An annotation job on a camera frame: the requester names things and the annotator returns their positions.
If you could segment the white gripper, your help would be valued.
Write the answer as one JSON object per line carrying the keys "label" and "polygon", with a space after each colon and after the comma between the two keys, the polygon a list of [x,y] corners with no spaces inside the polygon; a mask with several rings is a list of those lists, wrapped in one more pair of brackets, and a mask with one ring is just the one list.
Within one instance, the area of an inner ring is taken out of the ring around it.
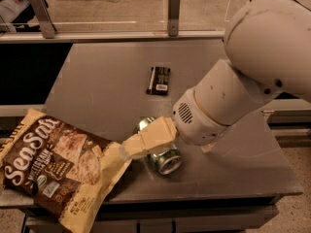
{"label": "white gripper", "polygon": [[202,146],[202,151],[207,153],[215,146],[212,142],[232,124],[227,115],[231,106],[232,102],[222,91],[190,88],[173,106],[173,119],[161,116],[129,137],[120,146],[121,157],[138,159],[165,151],[178,132],[184,142]]}

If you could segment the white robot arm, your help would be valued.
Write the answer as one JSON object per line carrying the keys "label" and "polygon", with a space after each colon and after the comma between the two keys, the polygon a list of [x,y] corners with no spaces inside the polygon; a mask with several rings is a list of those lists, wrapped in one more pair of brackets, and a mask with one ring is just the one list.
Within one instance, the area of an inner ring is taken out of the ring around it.
{"label": "white robot arm", "polygon": [[235,122],[282,92],[311,100],[311,13],[292,0],[255,0],[225,30],[226,58],[160,117],[120,146],[124,159],[166,150],[176,138],[208,149]]}

